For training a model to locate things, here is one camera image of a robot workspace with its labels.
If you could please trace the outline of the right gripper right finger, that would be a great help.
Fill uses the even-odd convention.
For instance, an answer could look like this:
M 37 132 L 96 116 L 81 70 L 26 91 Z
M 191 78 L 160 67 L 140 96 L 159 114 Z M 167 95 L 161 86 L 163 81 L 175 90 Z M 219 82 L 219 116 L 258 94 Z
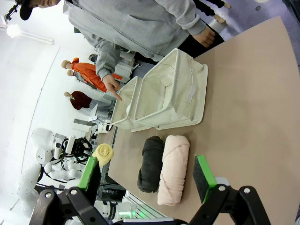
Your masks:
M 202 205 L 188 225 L 213 225 L 220 213 L 230 215 L 235 225 L 271 225 L 256 189 L 217 183 L 203 155 L 195 156 L 193 179 Z

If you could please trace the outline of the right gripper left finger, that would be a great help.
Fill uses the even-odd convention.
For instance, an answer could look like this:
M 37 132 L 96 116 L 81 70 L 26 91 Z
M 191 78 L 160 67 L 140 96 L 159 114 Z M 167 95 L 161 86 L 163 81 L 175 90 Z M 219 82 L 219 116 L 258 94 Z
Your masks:
M 78 217 L 83 225 L 109 225 L 94 207 L 101 171 L 95 157 L 90 157 L 80 182 L 57 194 L 52 189 L 40 192 L 29 225 L 65 225 Z

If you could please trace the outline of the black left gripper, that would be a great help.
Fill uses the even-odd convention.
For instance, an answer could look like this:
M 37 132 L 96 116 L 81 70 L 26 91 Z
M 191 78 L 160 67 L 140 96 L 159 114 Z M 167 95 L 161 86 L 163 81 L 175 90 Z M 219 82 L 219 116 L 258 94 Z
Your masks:
M 92 144 L 85 137 L 81 137 L 75 139 L 71 155 L 76 158 L 76 163 L 83 163 L 92 155 L 92 150 Z

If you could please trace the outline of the yellow towel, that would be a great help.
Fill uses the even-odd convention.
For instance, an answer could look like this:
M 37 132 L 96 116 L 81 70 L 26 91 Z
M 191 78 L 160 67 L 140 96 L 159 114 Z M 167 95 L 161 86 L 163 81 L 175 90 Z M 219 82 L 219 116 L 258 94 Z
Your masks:
M 103 143 L 97 146 L 92 156 L 98 160 L 99 166 L 104 166 L 113 158 L 114 151 L 111 145 Z

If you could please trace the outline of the pink towel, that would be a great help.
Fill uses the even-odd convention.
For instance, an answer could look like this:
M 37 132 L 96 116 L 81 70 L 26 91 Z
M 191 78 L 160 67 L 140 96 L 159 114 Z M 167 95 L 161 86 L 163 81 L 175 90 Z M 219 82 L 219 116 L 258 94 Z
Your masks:
M 158 205 L 175 206 L 184 189 L 190 144 L 185 136 L 169 135 L 165 140 L 157 193 Z

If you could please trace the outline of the dark grey towel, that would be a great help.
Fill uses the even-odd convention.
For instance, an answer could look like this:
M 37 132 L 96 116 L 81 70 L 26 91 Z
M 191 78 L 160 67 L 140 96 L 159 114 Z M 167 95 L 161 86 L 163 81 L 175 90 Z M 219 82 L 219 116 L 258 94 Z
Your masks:
M 156 192 L 162 170 L 163 140 L 152 136 L 145 141 L 142 150 L 142 166 L 138 173 L 137 186 L 145 193 Z

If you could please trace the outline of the person's left forearm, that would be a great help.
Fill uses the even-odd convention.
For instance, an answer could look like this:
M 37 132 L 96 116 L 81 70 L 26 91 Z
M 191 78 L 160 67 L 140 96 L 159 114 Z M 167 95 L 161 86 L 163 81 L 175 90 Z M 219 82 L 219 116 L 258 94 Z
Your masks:
M 187 30 L 190 35 L 198 35 L 206 28 L 206 24 L 201 20 L 193 0 L 181 0 L 176 23 Z

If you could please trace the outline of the person's right forearm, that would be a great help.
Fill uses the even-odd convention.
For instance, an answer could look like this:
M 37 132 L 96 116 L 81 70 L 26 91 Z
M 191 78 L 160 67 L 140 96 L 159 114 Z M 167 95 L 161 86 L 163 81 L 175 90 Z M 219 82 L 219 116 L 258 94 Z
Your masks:
M 96 74 L 104 81 L 107 75 L 115 72 L 115 68 L 120 61 L 121 50 L 118 45 L 106 40 L 98 45 L 97 50 Z

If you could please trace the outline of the person's right hand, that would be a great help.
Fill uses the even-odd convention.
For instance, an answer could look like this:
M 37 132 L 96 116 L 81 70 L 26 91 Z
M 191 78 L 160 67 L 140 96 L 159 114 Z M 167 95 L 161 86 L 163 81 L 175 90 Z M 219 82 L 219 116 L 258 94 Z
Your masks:
M 118 91 L 121 89 L 120 83 L 115 80 L 112 74 L 106 75 L 102 79 L 103 83 L 105 84 L 106 89 L 112 93 L 119 101 L 122 101 L 122 98 L 118 94 Z

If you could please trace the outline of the person's left hand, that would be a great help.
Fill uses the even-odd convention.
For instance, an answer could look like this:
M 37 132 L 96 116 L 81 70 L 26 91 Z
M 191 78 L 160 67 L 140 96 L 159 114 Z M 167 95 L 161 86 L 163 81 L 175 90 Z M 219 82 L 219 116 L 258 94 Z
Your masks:
M 206 26 L 202 32 L 193 35 L 193 38 L 204 47 L 209 47 L 215 40 L 215 32 L 213 32 L 209 26 Z

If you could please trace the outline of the mannequin in dark red garment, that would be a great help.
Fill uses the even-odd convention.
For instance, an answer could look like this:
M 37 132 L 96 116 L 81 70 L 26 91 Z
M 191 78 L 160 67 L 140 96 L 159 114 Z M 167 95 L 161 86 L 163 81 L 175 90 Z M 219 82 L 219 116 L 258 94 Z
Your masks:
M 76 109 L 90 108 L 92 99 L 85 95 L 83 92 L 74 91 L 73 93 L 64 92 L 64 96 L 69 97 L 71 105 Z

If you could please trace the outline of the beige fabric basket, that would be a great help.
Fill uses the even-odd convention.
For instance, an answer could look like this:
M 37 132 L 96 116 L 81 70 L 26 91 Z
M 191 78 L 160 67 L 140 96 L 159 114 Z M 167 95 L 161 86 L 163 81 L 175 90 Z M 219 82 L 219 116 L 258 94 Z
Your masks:
M 133 130 L 139 127 L 134 122 L 134 113 L 141 83 L 142 78 L 137 76 L 120 89 L 119 95 L 122 101 L 118 99 L 116 101 L 111 118 L 112 125 L 124 130 Z
M 133 119 L 157 129 L 202 121 L 208 65 L 173 49 L 142 79 Z

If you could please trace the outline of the mannequin in orange garment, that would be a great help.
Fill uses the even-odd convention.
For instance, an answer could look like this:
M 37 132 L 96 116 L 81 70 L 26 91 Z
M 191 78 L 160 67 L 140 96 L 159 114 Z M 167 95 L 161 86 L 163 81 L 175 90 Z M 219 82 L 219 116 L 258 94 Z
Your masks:
M 79 62 L 79 58 L 74 58 L 72 62 L 64 60 L 61 64 L 64 69 L 68 69 L 69 76 L 79 74 L 86 84 L 93 85 L 100 91 L 107 92 L 107 89 L 101 78 L 96 74 L 96 66 L 90 63 Z

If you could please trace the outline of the person in grey hoodie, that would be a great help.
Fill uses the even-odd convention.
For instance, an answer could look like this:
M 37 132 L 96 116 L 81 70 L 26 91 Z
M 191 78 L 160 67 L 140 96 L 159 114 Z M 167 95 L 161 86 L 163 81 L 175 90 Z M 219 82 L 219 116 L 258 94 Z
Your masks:
M 215 32 L 209 47 L 197 42 L 176 23 L 181 0 L 32 0 L 34 8 L 49 8 L 64 1 L 68 19 L 85 39 L 98 50 L 106 40 L 158 62 L 173 49 L 197 57 L 223 43 Z

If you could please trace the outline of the white ceiling lamp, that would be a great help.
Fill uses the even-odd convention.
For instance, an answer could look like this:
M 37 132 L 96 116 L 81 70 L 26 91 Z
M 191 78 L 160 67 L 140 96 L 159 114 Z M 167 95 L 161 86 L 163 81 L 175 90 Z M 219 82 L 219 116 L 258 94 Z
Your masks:
M 28 33 L 25 31 L 21 31 L 18 24 L 11 24 L 9 26 L 6 27 L 6 33 L 8 36 L 10 36 L 11 38 L 15 38 L 17 36 L 23 36 L 26 38 L 30 38 L 45 44 L 49 44 L 49 45 L 54 45 L 55 44 L 55 40 L 53 38 L 46 38 L 46 37 L 42 37 L 36 34 L 32 34 L 32 33 Z

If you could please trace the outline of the black cap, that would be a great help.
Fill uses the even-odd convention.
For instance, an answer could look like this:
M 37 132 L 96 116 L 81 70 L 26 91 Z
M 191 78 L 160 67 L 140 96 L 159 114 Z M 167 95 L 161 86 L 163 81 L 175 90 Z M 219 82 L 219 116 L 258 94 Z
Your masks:
M 20 8 L 20 18 L 24 21 L 28 20 L 31 16 L 33 6 L 32 6 L 32 0 L 21 0 L 21 8 Z

